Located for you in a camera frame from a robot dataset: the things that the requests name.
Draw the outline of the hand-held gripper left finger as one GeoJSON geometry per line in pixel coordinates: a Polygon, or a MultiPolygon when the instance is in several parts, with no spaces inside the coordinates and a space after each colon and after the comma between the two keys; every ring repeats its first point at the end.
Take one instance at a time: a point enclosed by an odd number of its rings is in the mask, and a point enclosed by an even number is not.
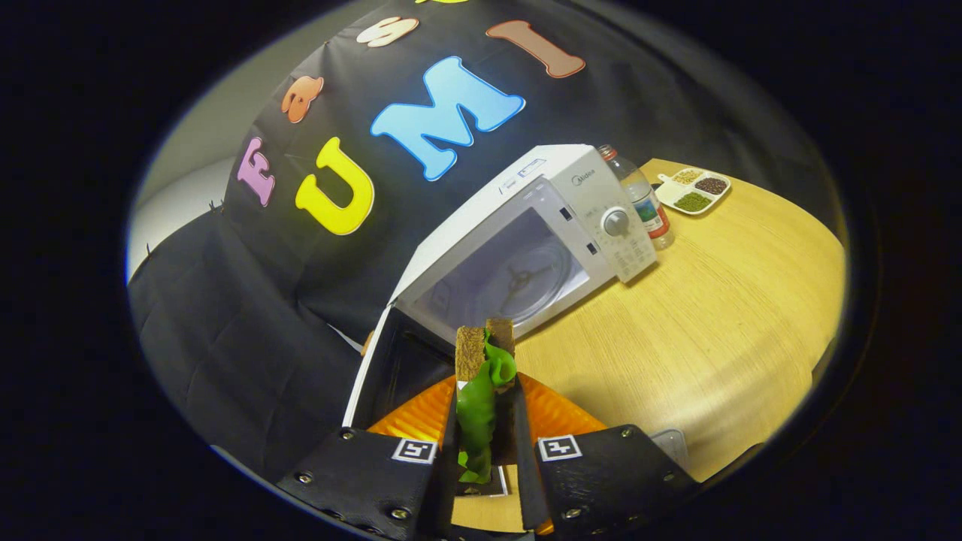
{"type": "Polygon", "coordinates": [[[276,483],[309,514],[365,540],[446,540],[458,473],[455,378],[430,387],[435,439],[342,427],[276,483]]]}

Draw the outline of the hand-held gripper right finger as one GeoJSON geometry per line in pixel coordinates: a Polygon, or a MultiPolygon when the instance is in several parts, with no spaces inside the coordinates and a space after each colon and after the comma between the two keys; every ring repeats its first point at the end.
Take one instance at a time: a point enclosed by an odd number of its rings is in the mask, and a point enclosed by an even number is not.
{"type": "Polygon", "coordinates": [[[606,427],[524,373],[512,399],[522,524],[538,536],[625,537],[700,492],[636,425],[606,427]]]}

